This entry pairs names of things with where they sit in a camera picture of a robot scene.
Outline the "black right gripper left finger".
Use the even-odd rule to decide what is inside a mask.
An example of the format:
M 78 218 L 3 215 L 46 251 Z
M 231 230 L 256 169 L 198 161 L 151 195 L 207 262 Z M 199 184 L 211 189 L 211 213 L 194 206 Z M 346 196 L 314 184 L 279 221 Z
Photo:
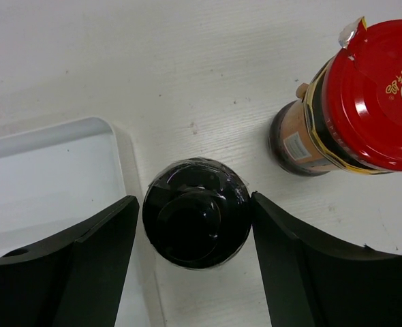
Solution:
M 0 326 L 114 326 L 138 220 L 136 197 L 0 257 Z

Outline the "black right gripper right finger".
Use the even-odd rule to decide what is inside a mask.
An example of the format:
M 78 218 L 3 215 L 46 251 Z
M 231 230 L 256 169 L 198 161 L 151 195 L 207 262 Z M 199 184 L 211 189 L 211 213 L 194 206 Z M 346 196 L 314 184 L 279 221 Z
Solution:
M 402 255 L 358 246 L 251 197 L 272 326 L 402 326 Z

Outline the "white powder black cap bottle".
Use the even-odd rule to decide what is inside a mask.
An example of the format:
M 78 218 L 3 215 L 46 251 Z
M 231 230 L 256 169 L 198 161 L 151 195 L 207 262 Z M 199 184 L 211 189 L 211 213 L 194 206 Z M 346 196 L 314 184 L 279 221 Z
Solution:
M 156 252 L 176 266 L 206 270 L 225 264 L 251 230 L 250 194 L 227 165 L 204 157 L 179 160 L 150 183 L 142 222 Z

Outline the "red lid sauce jar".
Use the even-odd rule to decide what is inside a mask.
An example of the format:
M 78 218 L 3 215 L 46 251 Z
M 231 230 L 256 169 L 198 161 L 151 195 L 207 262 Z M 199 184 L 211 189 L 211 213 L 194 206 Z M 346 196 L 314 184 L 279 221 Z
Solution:
M 402 172 L 402 19 L 358 18 L 340 49 L 274 117 L 271 155 L 287 172 Z

